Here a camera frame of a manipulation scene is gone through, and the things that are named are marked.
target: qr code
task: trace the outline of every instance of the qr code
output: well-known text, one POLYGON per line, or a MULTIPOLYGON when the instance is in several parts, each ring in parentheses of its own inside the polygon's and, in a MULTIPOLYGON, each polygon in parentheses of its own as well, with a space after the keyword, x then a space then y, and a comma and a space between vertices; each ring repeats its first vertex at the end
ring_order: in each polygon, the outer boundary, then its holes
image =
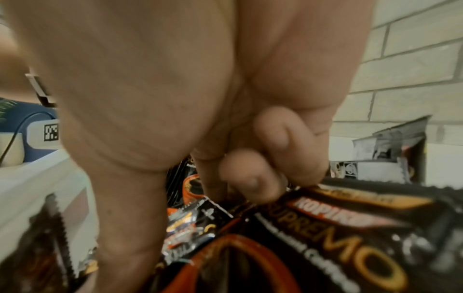
POLYGON ((44 141, 56 141, 59 140, 58 135, 58 123, 45 125, 43 134, 44 141))

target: brick wall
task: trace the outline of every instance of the brick wall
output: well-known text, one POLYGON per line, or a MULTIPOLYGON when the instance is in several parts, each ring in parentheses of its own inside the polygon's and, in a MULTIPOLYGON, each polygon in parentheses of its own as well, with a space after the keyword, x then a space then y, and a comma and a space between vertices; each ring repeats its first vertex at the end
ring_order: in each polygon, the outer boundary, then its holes
POLYGON ((463 0, 378 0, 331 135, 363 137, 432 114, 430 142, 463 145, 463 0))

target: fingernail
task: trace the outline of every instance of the fingernail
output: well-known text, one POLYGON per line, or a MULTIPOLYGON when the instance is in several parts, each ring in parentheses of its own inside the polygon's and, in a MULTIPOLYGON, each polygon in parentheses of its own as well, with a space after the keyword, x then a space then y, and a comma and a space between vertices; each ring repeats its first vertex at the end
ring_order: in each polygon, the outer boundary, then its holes
POLYGON ((259 189, 259 180, 253 178, 246 182, 239 183, 235 187, 241 192, 255 192, 259 189))
POLYGON ((273 128, 269 130, 265 136, 269 147, 276 151, 284 151, 289 146, 288 131, 283 127, 273 128))

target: blue wall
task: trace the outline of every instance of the blue wall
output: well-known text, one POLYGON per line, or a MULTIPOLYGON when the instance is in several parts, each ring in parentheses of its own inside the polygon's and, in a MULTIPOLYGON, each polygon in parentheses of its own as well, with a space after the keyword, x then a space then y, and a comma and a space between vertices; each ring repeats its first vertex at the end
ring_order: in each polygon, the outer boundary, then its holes
MULTIPOLYGON (((48 112, 56 117, 56 111, 51 108, 46 108, 39 104, 16 102, 16 105, 8 109, 2 116, 3 119, 0 121, 0 132, 14 132, 26 116, 35 112, 48 112)), ((27 122, 25 122, 21 127, 20 133, 22 134, 24 141, 24 162, 32 162, 49 153, 54 152, 54 150, 36 150, 27 144, 26 130, 29 124, 35 121, 49 119, 50 117, 46 114, 37 114, 29 118, 27 122)))

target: wire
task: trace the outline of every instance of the wire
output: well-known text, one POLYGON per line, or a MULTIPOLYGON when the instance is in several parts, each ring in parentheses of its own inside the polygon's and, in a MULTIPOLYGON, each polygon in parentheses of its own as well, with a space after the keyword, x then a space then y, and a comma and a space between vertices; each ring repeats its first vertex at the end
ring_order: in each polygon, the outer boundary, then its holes
POLYGON ((51 119, 56 119, 53 115, 51 115, 51 114, 48 113, 48 112, 44 112, 44 111, 42 111, 42 112, 35 112, 35 113, 32 113, 32 114, 26 116, 26 117, 21 121, 21 123, 18 125, 18 127, 16 128, 16 130, 14 131, 13 137, 11 137, 10 142, 8 143, 8 145, 7 145, 6 148, 5 148, 5 151, 3 152, 3 154, 1 154, 1 156, 0 156, 0 167, 1 167, 2 163, 3 163, 3 160, 4 160, 5 157, 6 157, 6 154, 8 153, 8 151, 9 151, 10 148, 11 148, 11 146, 13 145, 14 139, 15 139, 16 136, 18 135, 19 131, 21 130, 21 127, 23 126, 23 124, 24 124, 27 120, 29 120, 29 118, 31 118, 31 117, 33 117, 33 116, 35 116, 35 115, 38 115, 38 114, 46 114, 46 115, 48 115, 51 119))

